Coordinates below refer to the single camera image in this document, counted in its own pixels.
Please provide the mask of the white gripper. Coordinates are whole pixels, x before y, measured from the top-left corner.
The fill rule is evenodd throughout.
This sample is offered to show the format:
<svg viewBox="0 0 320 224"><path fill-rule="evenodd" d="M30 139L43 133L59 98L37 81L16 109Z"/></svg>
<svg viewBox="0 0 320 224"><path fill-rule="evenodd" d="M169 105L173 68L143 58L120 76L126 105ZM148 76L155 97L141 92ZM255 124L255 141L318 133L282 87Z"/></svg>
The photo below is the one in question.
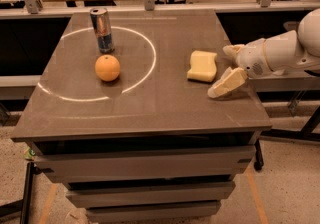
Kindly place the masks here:
<svg viewBox="0 0 320 224"><path fill-rule="evenodd" d="M208 89L210 98L227 95L241 87L247 80L247 74L251 78L258 78L271 73L265 57L264 38L246 45L226 45L223 47L223 52L236 60L239 67L234 69L229 67L225 70L221 78Z"/></svg>

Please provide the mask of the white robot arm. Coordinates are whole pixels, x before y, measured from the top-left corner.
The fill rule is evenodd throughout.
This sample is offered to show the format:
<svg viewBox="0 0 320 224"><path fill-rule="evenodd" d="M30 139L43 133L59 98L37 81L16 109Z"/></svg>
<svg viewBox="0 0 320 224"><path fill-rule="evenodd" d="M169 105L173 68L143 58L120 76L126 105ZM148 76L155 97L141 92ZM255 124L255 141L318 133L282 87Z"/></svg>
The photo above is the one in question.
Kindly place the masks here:
<svg viewBox="0 0 320 224"><path fill-rule="evenodd" d="M249 78L260 78L278 71L318 70L320 66L320 10L308 13L296 30L277 36L227 45L223 52L231 57L236 68L227 68L209 89L212 99L237 90Z"/></svg>

